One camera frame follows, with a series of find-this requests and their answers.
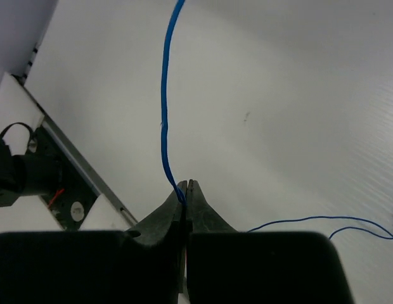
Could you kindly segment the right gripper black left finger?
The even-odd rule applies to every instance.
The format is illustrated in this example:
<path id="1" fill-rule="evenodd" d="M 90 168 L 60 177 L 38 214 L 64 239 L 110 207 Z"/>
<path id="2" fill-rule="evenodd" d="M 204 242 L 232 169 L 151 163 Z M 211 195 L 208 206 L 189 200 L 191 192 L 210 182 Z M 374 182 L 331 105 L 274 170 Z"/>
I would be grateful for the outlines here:
<path id="1" fill-rule="evenodd" d="M 0 303 L 177 303 L 183 229 L 170 194 L 126 231 L 0 233 Z"/>

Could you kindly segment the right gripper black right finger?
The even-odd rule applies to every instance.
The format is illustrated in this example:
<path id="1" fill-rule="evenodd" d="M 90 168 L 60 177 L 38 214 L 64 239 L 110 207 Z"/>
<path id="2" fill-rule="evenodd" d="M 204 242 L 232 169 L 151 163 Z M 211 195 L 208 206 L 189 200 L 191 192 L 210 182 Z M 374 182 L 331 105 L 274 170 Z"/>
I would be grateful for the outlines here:
<path id="1" fill-rule="evenodd" d="M 192 303 L 352 303 L 340 258 L 318 232 L 239 232 L 186 191 L 187 289 Z"/>

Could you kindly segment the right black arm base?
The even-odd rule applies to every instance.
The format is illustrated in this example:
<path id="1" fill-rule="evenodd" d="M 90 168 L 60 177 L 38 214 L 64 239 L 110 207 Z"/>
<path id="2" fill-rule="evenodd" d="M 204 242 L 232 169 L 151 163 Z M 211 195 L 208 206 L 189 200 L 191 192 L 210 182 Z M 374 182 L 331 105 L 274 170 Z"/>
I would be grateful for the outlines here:
<path id="1" fill-rule="evenodd" d="M 35 139 L 37 147 L 34 154 L 49 156 L 61 167 L 58 187 L 51 194 L 42 195 L 41 199 L 64 231 L 78 231 L 98 194 L 48 130 L 38 127 Z"/>

